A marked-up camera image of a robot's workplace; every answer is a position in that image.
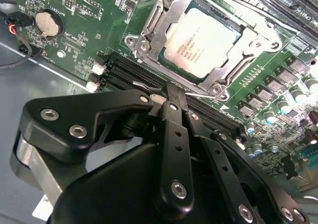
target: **green circuit board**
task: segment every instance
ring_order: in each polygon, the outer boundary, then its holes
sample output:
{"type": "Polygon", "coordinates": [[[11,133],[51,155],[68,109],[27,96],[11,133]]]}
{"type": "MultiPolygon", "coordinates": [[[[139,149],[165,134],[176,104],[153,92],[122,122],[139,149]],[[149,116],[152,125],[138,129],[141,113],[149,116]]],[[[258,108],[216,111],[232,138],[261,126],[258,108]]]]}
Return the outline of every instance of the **green circuit board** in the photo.
{"type": "MultiPolygon", "coordinates": [[[[42,56],[76,75],[87,80],[91,72],[96,54],[102,51],[109,54],[113,51],[134,60],[132,52],[126,47],[124,37],[127,34],[140,34],[149,13],[156,0],[18,0],[19,11],[31,16],[41,9],[48,8],[55,11],[63,20],[65,30],[63,34],[51,40],[43,39],[34,26],[20,29],[20,33],[33,45],[43,49],[42,56]],[[63,50],[65,57],[60,58],[58,51],[63,50]]],[[[220,5],[232,12],[239,13],[225,2],[220,5]]],[[[255,160],[268,173],[280,163],[280,159],[288,153],[297,155],[308,144],[302,135],[303,129],[310,128],[317,132],[317,128],[308,124],[299,126],[299,121],[308,119],[307,113],[317,111],[318,99],[304,87],[304,79],[318,76],[316,65],[311,64],[318,55],[317,49],[295,34],[276,26],[275,30],[283,41],[283,48],[277,53],[263,53],[250,65],[229,87],[231,98],[227,102],[220,102],[202,98],[202,100],[216,109],[245,124],[253,121],[258,127],[251,135],[252,140],[262,143],[263,154],[255,160]],[[277,77],[275,71],[281,66],[288,67],[290,60],[299,59],[311,68],[308,71],[296,72],[297,81],[286,82],[285,91],[274,93],[265,105],[256,114],[246,117],[239,111],[239,104],[255,93],[255,90],[266,86],[264,81],[270,75],[277,77]],[[300,87],[308,96],[308,102],[297,105],[293,103],[293,116],[280,114],[276,101],[286,99],[286,93],[293,87],[300,87]],[[278,122],[269,125],[265,122],[263,112],[272,110],[278,122]],[[279,152],[272,153],[270,148],[278,146],[279,152]]],[[[165,74],[148,68],[153,73],[169,80],[165,74]]]]}

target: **gray surface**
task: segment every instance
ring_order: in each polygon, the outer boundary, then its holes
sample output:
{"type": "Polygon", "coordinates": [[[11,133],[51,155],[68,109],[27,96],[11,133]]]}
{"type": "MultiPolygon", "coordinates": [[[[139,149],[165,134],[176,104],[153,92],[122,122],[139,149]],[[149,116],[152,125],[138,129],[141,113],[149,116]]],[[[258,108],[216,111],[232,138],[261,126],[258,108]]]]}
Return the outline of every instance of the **gray surface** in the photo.
{"type": "MultiPolygon", "coordinates": [[[[15,44],[15,37],[0,26],[0,41],[15,44]]],[[[0,46],[0,64],[21,57],[0,46]]],[[[0,223],[41,224],[32,212],[43,193],[14,176],[9,167],[17,126],[23,105],[34,98],[83,93],[83,89],[27,62],[18,68],[0,70],[0,223]]]]}

